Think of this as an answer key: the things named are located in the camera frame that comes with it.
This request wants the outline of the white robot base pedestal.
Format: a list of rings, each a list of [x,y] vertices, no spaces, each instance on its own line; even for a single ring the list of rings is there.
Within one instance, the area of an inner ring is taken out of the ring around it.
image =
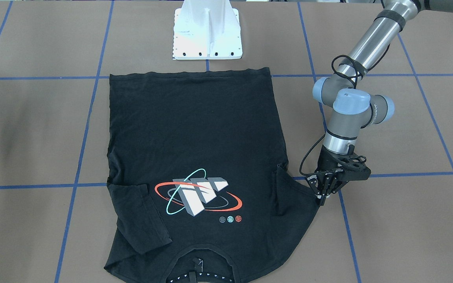
[[[242,56],[239,11],[229,0],[185,0],[174,11],[172,59],[234,60]]]

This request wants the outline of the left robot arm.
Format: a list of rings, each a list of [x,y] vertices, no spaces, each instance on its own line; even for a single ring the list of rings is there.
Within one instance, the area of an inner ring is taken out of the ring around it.
[[[386,0],[383,10],[351,52],[332,60],[332,75],[315,82],[313,98],[332,108],[325,133],[320,137],[317,168],[305,174],[318,206],[323,206],[330,195],[350,181],[370,177],[372,172],[365,164],[365,156],[355,153],[360,129],[391,119],[395,105],[391,98],[371,95],[357,86],[383,59],[406,23],[421,11],[453,13],[453,0]]]

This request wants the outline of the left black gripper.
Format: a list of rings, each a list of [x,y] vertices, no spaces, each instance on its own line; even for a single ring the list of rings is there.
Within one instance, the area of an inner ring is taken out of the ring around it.
[[[316,172],[307,177],[307,183],[317,197],[316,204],[325,204],[331,195],[331,185],[342,185],[353,180],[352,157],[352,154],[337,154],[321,147]]]

